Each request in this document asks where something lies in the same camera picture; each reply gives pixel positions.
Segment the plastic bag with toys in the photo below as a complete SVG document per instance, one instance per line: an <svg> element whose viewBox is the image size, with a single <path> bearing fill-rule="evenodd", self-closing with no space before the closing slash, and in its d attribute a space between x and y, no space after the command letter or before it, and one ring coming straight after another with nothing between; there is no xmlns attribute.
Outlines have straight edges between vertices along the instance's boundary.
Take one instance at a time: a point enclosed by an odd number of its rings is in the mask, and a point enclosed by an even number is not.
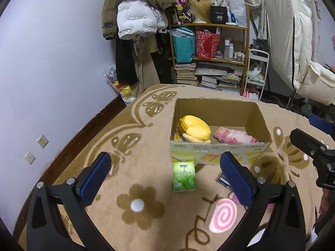
<svg viewBox="0 0 335 251"><path fill-rule="evenodd" d="M116 64L109 65L103 72L104 77L108 80L113 89L120 95L125 105L130 105L135 100L135 94L129 85L120 83L116 74Z"/></svg>

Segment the white puffer jacket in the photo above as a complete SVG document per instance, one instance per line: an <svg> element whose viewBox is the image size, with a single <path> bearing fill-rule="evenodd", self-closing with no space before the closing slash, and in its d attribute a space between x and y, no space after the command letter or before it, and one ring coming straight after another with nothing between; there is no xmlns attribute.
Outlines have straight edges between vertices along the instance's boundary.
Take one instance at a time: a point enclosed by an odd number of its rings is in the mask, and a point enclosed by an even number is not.
<svg viewBox="0 0 335 251"><path fill-rule="evenodd" d="M138 40L156 33L165 33L168 20L147 0L122 0L117 7L117 28L121 40Z"/></svg>

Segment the beige floral carpet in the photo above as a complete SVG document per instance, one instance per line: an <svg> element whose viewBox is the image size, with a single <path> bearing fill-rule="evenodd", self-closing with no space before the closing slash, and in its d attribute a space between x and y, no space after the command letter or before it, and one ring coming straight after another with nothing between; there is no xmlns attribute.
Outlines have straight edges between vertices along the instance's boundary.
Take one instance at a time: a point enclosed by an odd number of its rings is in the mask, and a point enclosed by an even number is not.
<svg viewBox="0 0 335 251"><path fill-rule="evenodd" d="M301 129L331 150L333 138L299 114L224 92L187 85L152 86L108 123L56 180L42 182L60 185L70 177L77 178L101 152L106 152L112 160L111 169L85 211L112 250L220 250L247 210L236 205L236 221L226 232L204 229L211 205L233 192L216 182L222 172L220 161L216 165L194 163L196 190L173 191L170 132L177 99L257 103L272 142L254 162L238 162L254 177L272 184L293 181L304 213L305 249L310 238L321 243L321 233L316 229L324 189L316 185L318 174L312 158L291 144L290 133ZM273 208L273 204L268 205L252 244L264 233ZM71 239L82 245L64 206L58 205L58 209Z"/></svg>

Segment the dark small book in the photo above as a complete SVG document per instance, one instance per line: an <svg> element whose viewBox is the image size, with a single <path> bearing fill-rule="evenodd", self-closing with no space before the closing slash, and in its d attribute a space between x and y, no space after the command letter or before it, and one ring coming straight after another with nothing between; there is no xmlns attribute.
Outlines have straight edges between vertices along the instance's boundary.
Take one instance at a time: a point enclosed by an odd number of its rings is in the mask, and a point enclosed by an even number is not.
<svg viewBox="0 0 335 251"><path fill-rule="evenodd" d="M231 189L230 183L228 182L226 176L222 172L220 172L220 174L216 178L216 182L218 182L219 184L221 184L225 188Z"/></svg>

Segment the pink plush bear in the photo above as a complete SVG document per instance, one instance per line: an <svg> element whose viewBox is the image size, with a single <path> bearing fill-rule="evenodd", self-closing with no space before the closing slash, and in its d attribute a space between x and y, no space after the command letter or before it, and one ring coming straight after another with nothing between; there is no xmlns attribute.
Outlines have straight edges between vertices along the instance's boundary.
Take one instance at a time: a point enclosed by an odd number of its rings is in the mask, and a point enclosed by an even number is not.
<svg viewBox="0 0 335 251"><path fill-rule="evenodd" d="M234 192L228 194L228 199L232 200L236 205L242 205L244 209L247 210L247 207L240 203Z"/></svg>

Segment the black box with 40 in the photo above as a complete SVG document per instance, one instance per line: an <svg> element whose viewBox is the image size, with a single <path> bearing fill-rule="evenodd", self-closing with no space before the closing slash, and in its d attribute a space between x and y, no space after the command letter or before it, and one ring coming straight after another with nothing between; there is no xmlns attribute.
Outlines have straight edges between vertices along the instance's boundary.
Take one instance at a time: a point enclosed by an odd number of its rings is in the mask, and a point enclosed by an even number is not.
<svg viewBox="0 0 335 251"><path fill-rule="evenodd" d="M224 6L211 6L210 8L210 21L212 24L223 24L228 22L227 7Z"/></svg>

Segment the cardboard box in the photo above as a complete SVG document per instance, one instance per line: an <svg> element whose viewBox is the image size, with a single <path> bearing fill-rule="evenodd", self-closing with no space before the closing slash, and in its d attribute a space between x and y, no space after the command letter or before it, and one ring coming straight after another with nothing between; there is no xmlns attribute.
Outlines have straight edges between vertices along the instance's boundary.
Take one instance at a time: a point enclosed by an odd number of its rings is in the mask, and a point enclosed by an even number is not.
<svg viewBox="0 0 335 251"><path fill-rule="evenodd" d="M216 165L229 151L241 164L254 162L271 144L257 103L222 99L177 99L170 132L173 162Z"/></svg>

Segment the cream padded chair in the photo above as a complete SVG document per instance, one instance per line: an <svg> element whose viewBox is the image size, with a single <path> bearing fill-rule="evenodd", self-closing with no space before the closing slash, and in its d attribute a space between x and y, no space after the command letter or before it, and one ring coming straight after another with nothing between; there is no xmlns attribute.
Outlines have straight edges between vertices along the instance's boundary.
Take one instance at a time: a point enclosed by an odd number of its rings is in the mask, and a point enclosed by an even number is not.
<svg viewBox="0 0 335 251"><path fill-rule="evenodd" d="M312 0L265 0L273 69L301 97L334 104L334 73L313 60Z"/></svg>

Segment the white trolley cart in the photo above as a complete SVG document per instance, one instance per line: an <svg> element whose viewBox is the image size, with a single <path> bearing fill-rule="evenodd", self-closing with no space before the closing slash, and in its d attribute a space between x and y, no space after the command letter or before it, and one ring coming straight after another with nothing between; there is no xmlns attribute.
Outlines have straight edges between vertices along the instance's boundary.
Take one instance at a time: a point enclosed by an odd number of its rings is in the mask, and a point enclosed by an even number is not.
<svg viewBox="0 0 335 251"><path fill-rule="evenodd" d="M269 62L269 53L253 48L249 50L243 96L261 100L266 85Z"/></svg>

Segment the wall socket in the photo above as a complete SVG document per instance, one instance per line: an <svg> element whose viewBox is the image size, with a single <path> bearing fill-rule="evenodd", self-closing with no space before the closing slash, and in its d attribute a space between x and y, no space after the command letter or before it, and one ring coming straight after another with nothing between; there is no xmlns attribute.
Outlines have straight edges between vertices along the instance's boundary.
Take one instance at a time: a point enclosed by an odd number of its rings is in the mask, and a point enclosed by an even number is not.
<svg viewBox="0 0 335 251"><path fill-rule="evenodd" d="M48 143L49 140L42 134L38 139L37 139L37 143L39 144L39 146L41 148L44 148Z"/></svg>
<svg viewBox="0 0 335 251"><path fill-rule="evenodd" d="M31 152L26 153L24 158L27 161L27 163L29 163L29 164L32 164L34 162L34 160L36 159L36 157Z"/></svg>

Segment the pink swirl roll plush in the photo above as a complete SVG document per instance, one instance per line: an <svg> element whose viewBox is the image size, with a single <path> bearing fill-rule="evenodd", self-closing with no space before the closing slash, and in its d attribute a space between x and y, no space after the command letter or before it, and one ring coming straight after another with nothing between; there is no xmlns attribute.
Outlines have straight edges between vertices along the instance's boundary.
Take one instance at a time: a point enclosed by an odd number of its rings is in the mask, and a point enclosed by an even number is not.
<svg viewBox="0 0 335 251"><path fill-rule="evenodd" d="M223 233L230 230L237 218L237 206L234 201L222 198L214 202L204 222L207 232Z"/></svg>

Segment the yellow plush toy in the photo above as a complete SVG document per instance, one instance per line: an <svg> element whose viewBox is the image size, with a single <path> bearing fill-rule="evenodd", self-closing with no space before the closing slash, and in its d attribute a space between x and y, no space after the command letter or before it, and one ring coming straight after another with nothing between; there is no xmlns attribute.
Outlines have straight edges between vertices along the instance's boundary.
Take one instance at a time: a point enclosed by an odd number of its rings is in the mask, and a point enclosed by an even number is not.
<svg viewBox="0 0 335 251"><path fill-rule="evenodd" d="M202 119L186 115L179 119L174 135L176 142L211 143L211 129Z"/></svg>

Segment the pink cloth roll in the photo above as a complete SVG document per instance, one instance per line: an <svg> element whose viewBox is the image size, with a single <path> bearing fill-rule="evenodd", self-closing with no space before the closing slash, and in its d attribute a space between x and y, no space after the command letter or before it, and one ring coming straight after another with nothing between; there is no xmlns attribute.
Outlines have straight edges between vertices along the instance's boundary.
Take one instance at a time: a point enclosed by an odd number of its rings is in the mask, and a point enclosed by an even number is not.
<svg viewBox="0 0 335 251"><path fill-rule="evenodd" d="M221 143L227 144L257 143L259 141L244 131L224 127L220 127L214 132L214 138Z"/></svg>

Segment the green tissue pack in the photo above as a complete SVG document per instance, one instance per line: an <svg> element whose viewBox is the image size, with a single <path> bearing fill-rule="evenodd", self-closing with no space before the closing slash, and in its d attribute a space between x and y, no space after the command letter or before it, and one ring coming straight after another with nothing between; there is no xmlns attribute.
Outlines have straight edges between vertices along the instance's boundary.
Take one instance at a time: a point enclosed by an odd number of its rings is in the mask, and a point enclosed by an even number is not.
<svg viewBox="0 0 335 251"><path fill-rule="evenodd" d="M197 188L195 164L193 161L173 163L173 191L194 191Z"/></svg>

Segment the stack of books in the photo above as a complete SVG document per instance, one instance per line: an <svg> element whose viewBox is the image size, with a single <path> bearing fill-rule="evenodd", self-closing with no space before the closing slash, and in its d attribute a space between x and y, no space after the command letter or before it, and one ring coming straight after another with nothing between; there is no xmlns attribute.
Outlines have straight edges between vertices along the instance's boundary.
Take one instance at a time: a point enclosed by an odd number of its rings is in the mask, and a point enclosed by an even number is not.
<svg viewBox="0 0 335 251"><path fill-rule="evenodd" d="M196 63L175 64L175 79L177 84L197 86L198 79L195 75Z"/></svg>

